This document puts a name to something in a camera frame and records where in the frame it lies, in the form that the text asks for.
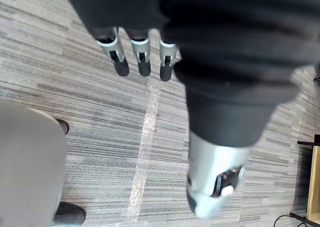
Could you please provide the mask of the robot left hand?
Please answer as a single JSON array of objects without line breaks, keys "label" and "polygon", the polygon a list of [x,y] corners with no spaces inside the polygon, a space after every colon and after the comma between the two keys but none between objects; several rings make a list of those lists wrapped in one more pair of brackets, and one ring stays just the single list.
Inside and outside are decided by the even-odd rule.
[{"label": "robot left hand", "polygon": [[160,33],[160,79],[184,85],[189,120],[186,196],[209,219],[225,205],[275,108],[293,100],[294,70],[320,61],[320,0],[69,0],[125,77],[127,33],[139,73],[151,72],[149,31]]}]

